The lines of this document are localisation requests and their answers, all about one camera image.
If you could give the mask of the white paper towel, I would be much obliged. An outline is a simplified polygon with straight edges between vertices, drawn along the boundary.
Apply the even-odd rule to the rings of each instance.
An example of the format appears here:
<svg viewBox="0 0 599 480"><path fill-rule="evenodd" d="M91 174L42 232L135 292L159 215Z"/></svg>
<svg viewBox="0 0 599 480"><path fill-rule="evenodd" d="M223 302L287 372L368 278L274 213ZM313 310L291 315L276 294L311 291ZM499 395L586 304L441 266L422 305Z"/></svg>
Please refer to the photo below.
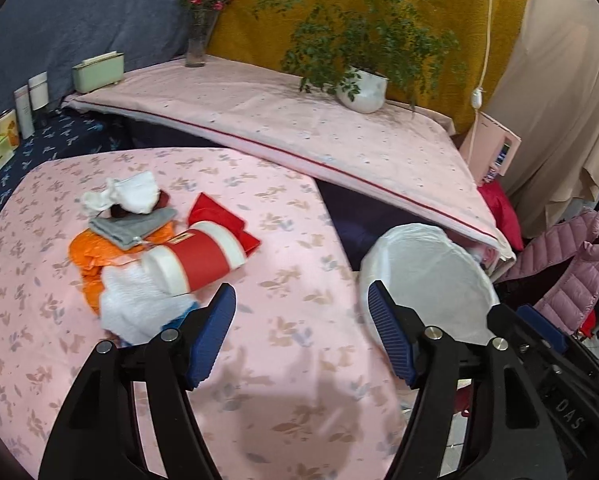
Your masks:
<svg viewBox="0 0 599 480"><path fill-rule="evenodd" d="M162 292L139 263L105 266L101 278L101 326L133 344L144 337L151 340L154 336L149 330L158 330L197 302L191 294L170 296Z"/></svg>

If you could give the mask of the grey drawstring pouch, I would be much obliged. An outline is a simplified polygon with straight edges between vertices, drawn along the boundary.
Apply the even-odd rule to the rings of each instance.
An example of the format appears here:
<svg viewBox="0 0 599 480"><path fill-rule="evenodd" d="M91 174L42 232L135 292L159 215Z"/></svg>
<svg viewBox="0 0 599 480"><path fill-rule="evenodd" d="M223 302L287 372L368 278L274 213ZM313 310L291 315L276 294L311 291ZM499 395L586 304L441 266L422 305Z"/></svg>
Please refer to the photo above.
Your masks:
<svg viewBox="0 0 599 480"><path fill-rule="evenodd" d="M88 222L89 229L117 248L128 250L141 245L149 235L155 233L176 217L172 207L156 209L150 214L127 214L123 218L97 216Z"/></svg>

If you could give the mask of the orange plastic snack bag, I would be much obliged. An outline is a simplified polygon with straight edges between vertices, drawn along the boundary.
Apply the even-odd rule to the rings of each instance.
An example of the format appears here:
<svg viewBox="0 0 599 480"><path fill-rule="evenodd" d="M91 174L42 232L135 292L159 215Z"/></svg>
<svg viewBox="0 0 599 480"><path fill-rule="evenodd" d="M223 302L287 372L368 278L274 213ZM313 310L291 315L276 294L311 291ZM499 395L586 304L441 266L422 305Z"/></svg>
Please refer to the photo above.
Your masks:
<svg viewBox="0 0 599 480"><path fill-rule="evenodd" d="M68 246L68 258L82 277L82 293L90 309L95 314L100 313L100 296L104 290L101 274L105 266L131 263L140 252L152 245L166 242L172 235L174 222L170 221L139 245L121 249L91 229L80 232Z"/></svg>

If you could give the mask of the white cloth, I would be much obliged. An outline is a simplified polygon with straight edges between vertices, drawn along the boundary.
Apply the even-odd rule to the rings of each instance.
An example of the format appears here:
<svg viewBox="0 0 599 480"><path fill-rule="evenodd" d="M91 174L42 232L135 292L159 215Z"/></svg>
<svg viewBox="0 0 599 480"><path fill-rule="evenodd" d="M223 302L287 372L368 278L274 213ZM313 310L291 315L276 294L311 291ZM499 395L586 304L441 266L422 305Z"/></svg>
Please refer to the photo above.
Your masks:
<svg viewBox="0 0 599 480"><path fill-rule="evenodd" d="M160 188L151 171L140 172L127 179L106 180L101 192L85 192L80 203L92 214L121 206L132 214L150 214L160 198Z"/></svg>

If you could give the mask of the white lined trash bin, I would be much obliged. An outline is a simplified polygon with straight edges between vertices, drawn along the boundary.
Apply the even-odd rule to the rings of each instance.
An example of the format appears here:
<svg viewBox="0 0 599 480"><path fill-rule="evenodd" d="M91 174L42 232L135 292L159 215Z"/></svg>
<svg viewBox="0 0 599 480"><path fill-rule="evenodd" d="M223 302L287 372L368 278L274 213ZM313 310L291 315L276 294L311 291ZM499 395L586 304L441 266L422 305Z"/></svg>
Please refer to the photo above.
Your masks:
<svg viewBox="0 0 599 480"><path fill-rule="evenodd" d="M370 337L382 344L368 301L368 287L377 280L396 304L413 309L424 324L471 344L487 344L493 338L487 313L499 304L495 289L471 255L438 226L395 226L361 260L361 315Z"/></svg>

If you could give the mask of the pink floral tablecloth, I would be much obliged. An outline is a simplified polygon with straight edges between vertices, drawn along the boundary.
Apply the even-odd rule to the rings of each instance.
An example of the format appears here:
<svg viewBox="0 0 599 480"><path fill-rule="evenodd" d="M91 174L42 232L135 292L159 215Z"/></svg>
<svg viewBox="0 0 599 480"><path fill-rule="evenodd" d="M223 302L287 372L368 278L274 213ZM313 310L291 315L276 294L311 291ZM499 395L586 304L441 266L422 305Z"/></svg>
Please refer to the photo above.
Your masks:
<svg viewBox="0 0 599 480"><path fill-rule="evenodd" d="M260 240L228 276L237 312L210 377L190 394L226 479L381 479L403 434L393 376L370 340L357 286L316 182L216 148L163 148L45 162L0 213L0 438L37 474L60 405L102 338L140 342L213 289L168 299L135 261L106 271L86 303L68 255L86 229L80 205L112 179L149 171L170 196L177 230L200 195Z"/></svg>

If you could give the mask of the pink puffer jacket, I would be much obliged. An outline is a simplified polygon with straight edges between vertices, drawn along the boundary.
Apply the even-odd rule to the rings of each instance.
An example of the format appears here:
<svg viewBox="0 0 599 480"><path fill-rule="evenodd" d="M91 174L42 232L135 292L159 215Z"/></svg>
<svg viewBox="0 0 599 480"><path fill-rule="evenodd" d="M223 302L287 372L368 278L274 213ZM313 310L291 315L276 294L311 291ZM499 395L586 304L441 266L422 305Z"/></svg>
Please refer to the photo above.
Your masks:
<svg viewBox="0 0 599 480"><path fill-rule="evenodd" d="M535 237L495 288L501 304L530 306L566 335L577 332L599 300L599 210Z"/></svg>

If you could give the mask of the red cloth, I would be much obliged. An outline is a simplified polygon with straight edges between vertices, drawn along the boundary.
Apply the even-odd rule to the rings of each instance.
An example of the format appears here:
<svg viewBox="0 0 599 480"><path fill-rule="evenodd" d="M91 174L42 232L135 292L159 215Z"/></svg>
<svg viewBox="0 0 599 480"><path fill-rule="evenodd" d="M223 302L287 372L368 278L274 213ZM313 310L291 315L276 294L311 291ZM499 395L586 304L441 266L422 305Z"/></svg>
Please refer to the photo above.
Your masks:
<svg viewBox="0 0 599 480"><path fill-rule="evenodd" d="M493 214L497 229L507 239L515 252L521 252L524 249L524 242L520 222L500 183L493 180L483 183L477 189Z"/></svg>

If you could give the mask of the pink dotted shelf cloth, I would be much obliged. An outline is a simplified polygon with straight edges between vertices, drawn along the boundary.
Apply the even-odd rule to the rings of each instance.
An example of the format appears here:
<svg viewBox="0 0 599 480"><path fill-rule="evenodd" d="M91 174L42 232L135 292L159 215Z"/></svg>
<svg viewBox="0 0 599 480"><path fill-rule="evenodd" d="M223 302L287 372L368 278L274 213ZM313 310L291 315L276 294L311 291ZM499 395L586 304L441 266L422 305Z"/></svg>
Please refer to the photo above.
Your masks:
<svg viewBox="0 0 599 480"><path fill-rule="evenodd" d="M485 248L488 262L514 256L451 140L455 125L433 110L389 101L360 114L301 93L298 77L214 56L133 70L64 104L185 131L382 200Z"/></svg>

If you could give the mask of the white tall bottle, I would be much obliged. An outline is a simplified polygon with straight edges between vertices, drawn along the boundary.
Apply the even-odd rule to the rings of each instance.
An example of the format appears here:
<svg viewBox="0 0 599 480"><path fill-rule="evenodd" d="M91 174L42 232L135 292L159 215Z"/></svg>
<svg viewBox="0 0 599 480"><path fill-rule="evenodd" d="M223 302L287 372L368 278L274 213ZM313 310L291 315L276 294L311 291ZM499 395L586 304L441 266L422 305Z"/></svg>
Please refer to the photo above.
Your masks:
<svg viewBox="0 0 599 480"><path fill-rule="evenodd" d="M16 116L18 116L18 124L23 140L30 138L34 132L33 112L30 107L30 92L26 84L16 89L14 94Z"/></svg>

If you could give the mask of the pale green tissue box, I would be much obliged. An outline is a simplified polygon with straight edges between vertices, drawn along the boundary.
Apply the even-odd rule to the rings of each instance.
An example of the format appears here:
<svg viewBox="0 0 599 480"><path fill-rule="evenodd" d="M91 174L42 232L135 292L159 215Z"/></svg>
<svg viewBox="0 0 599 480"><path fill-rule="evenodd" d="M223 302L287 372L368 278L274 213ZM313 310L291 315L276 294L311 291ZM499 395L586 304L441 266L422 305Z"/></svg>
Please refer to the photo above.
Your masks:
<svg viewBox="0 0 599 480"><path fill-rule="evenodd" d="M86 58L72 68L73 84L80 94L117 84L124 77L124 53L111 51Z"/></svg>

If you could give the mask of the small yellow box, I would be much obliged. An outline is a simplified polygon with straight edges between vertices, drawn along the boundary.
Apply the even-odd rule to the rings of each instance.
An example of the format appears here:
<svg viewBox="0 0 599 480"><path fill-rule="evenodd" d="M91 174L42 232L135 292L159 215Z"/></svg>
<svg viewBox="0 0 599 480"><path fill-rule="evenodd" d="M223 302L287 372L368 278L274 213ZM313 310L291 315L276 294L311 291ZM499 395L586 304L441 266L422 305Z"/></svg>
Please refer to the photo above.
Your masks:
<svg viewBox="0 0 599 480"><path fill-rule="evenodd" d="M0 115L0 135L4 136L12 148L20 145L18 118L15 110L5 110Z"/></svg>

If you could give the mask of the white jar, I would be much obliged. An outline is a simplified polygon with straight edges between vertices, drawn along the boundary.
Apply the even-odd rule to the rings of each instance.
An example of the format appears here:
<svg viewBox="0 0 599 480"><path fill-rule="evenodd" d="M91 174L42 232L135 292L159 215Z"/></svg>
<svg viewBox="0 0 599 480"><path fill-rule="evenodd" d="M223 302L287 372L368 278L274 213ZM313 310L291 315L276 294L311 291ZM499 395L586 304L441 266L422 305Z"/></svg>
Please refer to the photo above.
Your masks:
<svg viewBox="0 0 599 480"><path fill-rule="evenodd" d="M39 73L27 81L30 106L34 112L42 110L49 103L48 74Z"/></svg>

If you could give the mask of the potted green plant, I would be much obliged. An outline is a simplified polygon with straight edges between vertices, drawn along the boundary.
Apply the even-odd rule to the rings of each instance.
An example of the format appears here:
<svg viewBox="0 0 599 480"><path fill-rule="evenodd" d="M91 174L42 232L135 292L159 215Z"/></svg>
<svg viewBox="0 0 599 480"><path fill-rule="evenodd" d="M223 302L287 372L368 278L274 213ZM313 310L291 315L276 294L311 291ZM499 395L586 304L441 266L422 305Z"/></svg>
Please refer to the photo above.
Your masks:
<svg viewBox="0 0 599 480"><path fill-rule="evenodd" d="M362 76L386 78L409 105L434 96L444 73L462 80L460 41L431 24L444 0L256 0L255 18L295 18L283 72L305 93L358 101Z"/></svg>

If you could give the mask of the glass vase with red flowers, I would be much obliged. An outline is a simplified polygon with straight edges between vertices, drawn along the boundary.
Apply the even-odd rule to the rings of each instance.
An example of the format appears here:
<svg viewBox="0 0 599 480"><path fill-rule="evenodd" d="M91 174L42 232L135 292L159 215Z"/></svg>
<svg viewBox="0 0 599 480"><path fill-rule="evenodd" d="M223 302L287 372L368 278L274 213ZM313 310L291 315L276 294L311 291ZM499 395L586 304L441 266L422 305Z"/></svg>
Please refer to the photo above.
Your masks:
<svg viewBox="0 0 599 480"><path fill-rule="evenodd" d="M187 67L205 65L206 49L219 13L230 6L232 0L178 0L188 15Z"/></svg>

